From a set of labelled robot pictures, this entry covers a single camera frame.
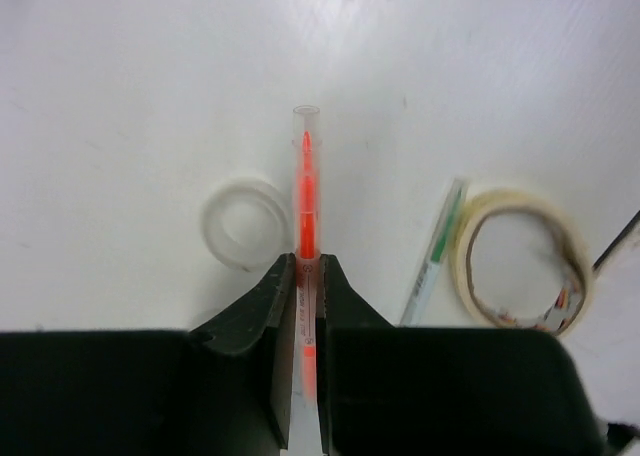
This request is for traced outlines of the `green pen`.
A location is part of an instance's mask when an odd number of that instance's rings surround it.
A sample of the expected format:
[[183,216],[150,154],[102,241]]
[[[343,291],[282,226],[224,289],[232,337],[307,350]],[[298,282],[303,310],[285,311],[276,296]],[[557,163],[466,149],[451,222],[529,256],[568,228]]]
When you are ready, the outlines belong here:
[[468,182],[456,178],[444,199],[436,225],[429,239],[424,255],[420,259],[414,282],[401,315],[400,326],[417,326],[434,290],[439,272],[448,251],[449,239],[453,227],[459,219],[461,208],[466,199]]

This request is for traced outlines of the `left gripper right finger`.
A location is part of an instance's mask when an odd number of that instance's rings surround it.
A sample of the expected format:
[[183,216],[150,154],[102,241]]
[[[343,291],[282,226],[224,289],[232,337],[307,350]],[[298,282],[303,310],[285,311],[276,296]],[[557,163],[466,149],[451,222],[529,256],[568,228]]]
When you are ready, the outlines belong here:
[[396,327],[322,258],[318,407],[330,455],[598,455],[574,363],[536,330]]

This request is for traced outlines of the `orange pen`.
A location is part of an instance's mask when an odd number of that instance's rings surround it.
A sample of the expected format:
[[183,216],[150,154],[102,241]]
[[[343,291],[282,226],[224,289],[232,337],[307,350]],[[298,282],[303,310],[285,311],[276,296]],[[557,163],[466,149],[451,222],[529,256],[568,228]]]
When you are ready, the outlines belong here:
[[319,121],[320,110],[315,106],[302,105],[293,110],[296,345],[301,392],[309,405],[317,401],[316,304],[321,254]]

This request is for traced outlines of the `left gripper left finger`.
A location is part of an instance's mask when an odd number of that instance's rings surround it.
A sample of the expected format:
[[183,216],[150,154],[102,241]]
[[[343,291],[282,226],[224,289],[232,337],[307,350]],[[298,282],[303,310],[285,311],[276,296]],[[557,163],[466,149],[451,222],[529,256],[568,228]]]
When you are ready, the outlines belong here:
[[5,455],[277,455],[289,442],[294,258],[197,328],[5,332]]

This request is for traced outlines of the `small clear tape roll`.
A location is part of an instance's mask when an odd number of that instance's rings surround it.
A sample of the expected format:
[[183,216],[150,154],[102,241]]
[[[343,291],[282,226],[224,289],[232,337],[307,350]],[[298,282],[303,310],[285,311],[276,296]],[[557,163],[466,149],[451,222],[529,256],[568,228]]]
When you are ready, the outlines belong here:
[[226,181],[207,200],[200,231],[225,266],[256,272],[290,250],[291,222],[284,196],[257,177]]

